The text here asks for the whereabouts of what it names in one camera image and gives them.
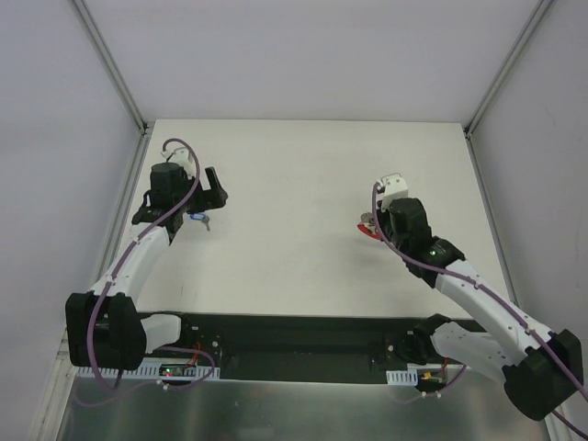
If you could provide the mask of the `blue key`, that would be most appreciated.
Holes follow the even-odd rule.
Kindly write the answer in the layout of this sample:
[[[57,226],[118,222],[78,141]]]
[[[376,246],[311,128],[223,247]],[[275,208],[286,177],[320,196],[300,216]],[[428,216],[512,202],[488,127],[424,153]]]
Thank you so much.
[[[206,230],[209,232],[210,231],[210,219],[209,216],[205,213],[205,212],[200,212],[200,213],[192,213],[189,215],[189,218],[193,221],[199,221],[200,223],[202,223]]]

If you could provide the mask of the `red keyring tag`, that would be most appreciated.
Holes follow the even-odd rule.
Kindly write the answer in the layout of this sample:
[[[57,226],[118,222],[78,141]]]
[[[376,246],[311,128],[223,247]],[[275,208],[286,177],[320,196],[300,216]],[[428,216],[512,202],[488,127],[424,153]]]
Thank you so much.
[[[357,228],[360,232],[365,234],[367,237],[374,239],[374,240],[377,240],[377,241],[380,241],[380,242],[382,241],[381,236],[378,233],[378,231],[374,225],[360,222],[357,224]]]

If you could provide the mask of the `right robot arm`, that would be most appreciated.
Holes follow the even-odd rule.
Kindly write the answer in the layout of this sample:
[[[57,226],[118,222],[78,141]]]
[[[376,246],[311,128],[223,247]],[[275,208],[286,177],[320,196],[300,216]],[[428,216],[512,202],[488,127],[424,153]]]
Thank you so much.
[[[535,421],[574,393],[587,393],[580,340],[568,330],[554,332],[495,293],[453,243],[432,234],[419,199],[378,201],[373,209],[383,242],[408,270],[457,303],[486,333],[439,317],[433,330],[413,339],[420,360],[443,356],[466,365],[502,385],[515,408]]]

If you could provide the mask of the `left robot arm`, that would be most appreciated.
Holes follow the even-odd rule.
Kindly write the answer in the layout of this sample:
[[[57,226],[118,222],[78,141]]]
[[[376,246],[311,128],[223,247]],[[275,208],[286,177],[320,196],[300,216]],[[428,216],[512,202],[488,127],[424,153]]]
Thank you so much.
[[[178,316],[155,313],[142,318],[136,304],[154,264],[170,247],[186,215],[225,206],[228,194],[216,170],[204,170],[209,188],[181,164],[153,165],[150,187],[131,219],[130,242],[87,292],[65,302],[68,348],[79,368],[134,370],[145,355],[163,346],[172,356],[187,356],[194,335]]]

